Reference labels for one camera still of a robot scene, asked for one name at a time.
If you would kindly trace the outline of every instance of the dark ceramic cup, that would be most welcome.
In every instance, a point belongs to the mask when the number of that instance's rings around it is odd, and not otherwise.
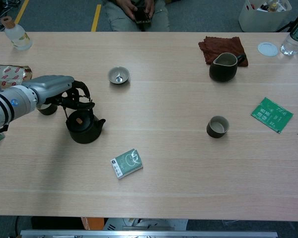
[[[229,128],[228,121],[221,116],[212,117],[207,126],[207,133],[213,138],[221,138]]]
[[[219,82],[226,82],[234,78],[237,66],[242,63],[246,55],[235,56],[231,53],[220,54],[210,66],[210,77]]]

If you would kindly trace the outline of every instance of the black teapot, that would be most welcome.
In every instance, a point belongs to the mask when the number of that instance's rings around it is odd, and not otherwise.
[[[105,119],[98,119],[93,110],[78,110],[66,120],[66,126],[74,141],[87,144],[96,140],[102,131]]]

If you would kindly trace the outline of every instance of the snack package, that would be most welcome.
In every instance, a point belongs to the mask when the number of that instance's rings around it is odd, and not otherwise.
[[[0,65],[0,88],[20,85],[32,78],[29,66]]]
[[[136,149],[132,149],[111,160],[111,165],[118,179],[121,179],[143,167],[140,155]]]
[[[265,97],[251,115],[280,134],[294,114]]]

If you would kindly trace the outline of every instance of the white label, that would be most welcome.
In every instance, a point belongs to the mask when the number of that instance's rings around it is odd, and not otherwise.
[[[26,33],[24,33],[24,35],[22,37],[20,37],[19,39],[14,39],[12,41],[12,43],[16,47],[23,47],[30,43],[30,38],[28,37],[28,35]]]
[[[121,172],[121,169],[120,169],[120,167],[119,167],[119,165],[118,165],[116,159],[112,159],[112,160],[111,160],[111,165],[112,165],[113,168],[114,168],[114,171],[115,171],[115,173],[116,173],[117,178],[120,179],[120,178],[123,176],[123,173]]]

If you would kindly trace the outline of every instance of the gray carpet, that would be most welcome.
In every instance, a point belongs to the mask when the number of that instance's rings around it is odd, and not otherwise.
[[[244,0],[181,0],[168,4],[170,30],[178,32],[240,32],[238,16]],[[298,0],[284,23],[298,15]],[[97,4],[102,0],[30,0],[20,24],[26,31],[90,31]],[[19,9],[9,12],[13,18]],[[111,31],[104,8],[97,31]],[[0,216],[0,238],[14,236],[14,216]],[[17,230],[31,229],[31,217],[20,217]],[[277,231],[281,238],[298,238],[298,222],[222,222],[190,220],[188,230]]]
[[[95,9],[105,0],[30,0],[20,20],[26,31],[90,31]],[[284,23],[295,20],[298,0]],[[170,30],[178,32],[241,32],[238,16],[244,0],[180,0],[167,5]],[[13,18],[18,9],[9,12]],[[111,31],[102,7],[97,31]]]

